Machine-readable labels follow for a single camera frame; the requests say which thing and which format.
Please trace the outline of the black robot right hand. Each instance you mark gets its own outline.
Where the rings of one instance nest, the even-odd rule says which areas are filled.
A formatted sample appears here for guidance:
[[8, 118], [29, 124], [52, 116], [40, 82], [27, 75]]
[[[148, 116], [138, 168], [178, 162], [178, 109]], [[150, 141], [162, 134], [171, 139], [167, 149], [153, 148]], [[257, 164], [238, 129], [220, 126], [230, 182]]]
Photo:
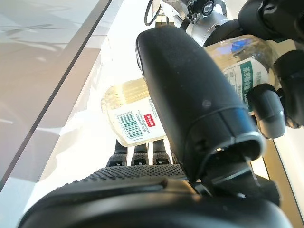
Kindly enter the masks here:
[[264, 137], [206, 51], [173, 26], [140, 33], [135, 48], [178, 163], [102, 168], [41, 198], [19, 227], [291, 227], [276, 184], [249, 165]]

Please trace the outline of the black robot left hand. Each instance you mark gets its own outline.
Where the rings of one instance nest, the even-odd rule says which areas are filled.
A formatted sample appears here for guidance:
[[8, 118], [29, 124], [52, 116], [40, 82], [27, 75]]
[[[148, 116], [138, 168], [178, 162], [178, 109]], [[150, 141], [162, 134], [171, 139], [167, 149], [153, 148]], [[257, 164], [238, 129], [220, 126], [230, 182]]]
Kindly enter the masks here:
[[[262, 40], [282, 42], [287, 39], [304, 43], [304, 2], [302, 0], [249, 0], [241, 8], [238, 19], [216, 26], [204, 46], [253, 35]], [[257, 125], [268, 139], [285, 134], [285, 127], [300, 128], [304, 124], [304, 52], [291, 50], [274, 62], [274, 72], [281, 88], [269, 84], [249, 90]]]

